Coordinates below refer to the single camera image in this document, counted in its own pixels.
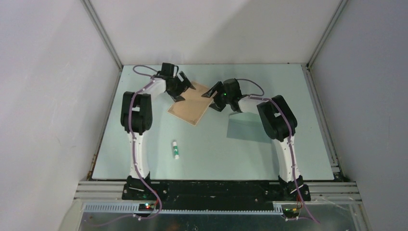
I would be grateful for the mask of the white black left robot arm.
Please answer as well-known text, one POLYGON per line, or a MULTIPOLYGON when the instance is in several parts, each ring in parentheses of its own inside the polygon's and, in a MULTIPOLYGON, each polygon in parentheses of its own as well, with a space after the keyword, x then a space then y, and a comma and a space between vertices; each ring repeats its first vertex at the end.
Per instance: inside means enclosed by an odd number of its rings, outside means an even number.
POLYGON ((128 134, 131 145, 131 167, 129 176, 139 180, 133 193, 140 200, 151 197, 152 187, 143 181, 149 177, 150 169, 147 160, 144 138, 153 124, 152 102, 157 96, 167 93, 174 102, 184 101, 182 93, 188 89, 195 89, 190 80, 179 66, 171 63, 162 63, 160 70, 155 70, 154 75, 148 76, 149 82, 136 92, 126 91, 123 94, 120 123, 128 134))

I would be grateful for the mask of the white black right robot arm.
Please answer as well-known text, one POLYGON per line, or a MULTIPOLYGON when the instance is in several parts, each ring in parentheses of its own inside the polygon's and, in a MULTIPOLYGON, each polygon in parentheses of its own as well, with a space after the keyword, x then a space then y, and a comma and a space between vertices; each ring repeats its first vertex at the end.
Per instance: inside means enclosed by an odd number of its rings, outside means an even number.
POLYGON ((203 98, 212 98, 210 107, 221 112, 227 105, 237 113, 253 113, 260 116, 266 135, 273 141, 279 162, 280 196, 292 201, 299 195, 303 186, 303 177, 298 169, 294 135, 297 119, 281 95, 272 98, 261 94, 243 94, 236 78, 217 82, 210 90, 202 94, 203 98))

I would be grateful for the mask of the green white glue stick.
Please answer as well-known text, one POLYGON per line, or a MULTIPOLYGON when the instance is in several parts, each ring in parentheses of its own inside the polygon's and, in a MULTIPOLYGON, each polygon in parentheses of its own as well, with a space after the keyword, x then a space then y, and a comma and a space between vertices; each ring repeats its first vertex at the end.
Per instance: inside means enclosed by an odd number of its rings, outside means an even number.
POLYGON ((175 159, 179 159, 179 149, 176 141, 172 142, 172 151, 175 159))

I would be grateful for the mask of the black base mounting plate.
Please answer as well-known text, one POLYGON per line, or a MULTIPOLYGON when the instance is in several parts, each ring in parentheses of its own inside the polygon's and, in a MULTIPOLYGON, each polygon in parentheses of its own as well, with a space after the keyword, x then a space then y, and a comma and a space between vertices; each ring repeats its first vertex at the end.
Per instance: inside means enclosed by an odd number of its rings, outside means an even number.
POLYGON ((283 180, 145 180, 128 177, 122 200, 148 202, 176 211, 267 211, 278 201, 309 202, 310 191, 303 179, 283 180))

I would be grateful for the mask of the left controller board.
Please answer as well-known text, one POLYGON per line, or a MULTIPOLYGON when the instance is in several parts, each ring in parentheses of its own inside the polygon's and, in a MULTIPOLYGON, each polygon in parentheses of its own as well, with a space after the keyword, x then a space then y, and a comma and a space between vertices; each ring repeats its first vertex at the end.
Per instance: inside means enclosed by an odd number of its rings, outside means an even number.
POLYGON ((153 212, 155 210, 154 203, 141 203, 138 206, 138 211, 140 212, 153 212))

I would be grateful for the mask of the controller board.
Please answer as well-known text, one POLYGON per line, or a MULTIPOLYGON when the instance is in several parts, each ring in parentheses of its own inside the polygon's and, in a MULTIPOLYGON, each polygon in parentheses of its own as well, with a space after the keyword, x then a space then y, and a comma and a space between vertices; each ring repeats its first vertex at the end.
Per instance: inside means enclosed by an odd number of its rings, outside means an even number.
POLYGON ((285 208, 282 217, 284 219, 297 219, 300 215, 301 208, 285 208))
POLYGON ((138 206, 138 211, 140 212, 153 212, 155 210, 154 203, 141 203, 138 206))

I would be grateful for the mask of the right controller board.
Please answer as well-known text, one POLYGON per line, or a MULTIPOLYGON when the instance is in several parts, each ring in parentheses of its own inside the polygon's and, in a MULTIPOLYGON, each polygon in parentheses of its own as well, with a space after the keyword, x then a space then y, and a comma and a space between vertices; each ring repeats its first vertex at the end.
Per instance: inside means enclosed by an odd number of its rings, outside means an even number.
POLYGON ((300 215, 301 208, 285 208, 282 217, 284 219, 297 219, 300 215))

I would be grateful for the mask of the aluminium frame rail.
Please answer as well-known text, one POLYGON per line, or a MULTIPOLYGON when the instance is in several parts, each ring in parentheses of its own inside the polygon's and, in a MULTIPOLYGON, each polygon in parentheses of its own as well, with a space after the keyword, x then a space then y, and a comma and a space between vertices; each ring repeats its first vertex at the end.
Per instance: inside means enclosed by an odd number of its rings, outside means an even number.
MULTIPOLYGON (((125 181, 80 181, 74 199, 116 201, 122 198, 125 181)), ((187 183, 182 187, 188 192, 203 189, 204 193, 215 195, 226 192, 227 185, 219 182, 187 183)), ((306 182, 312 201, 361 204, 362 198, 355 182, 306 182)))

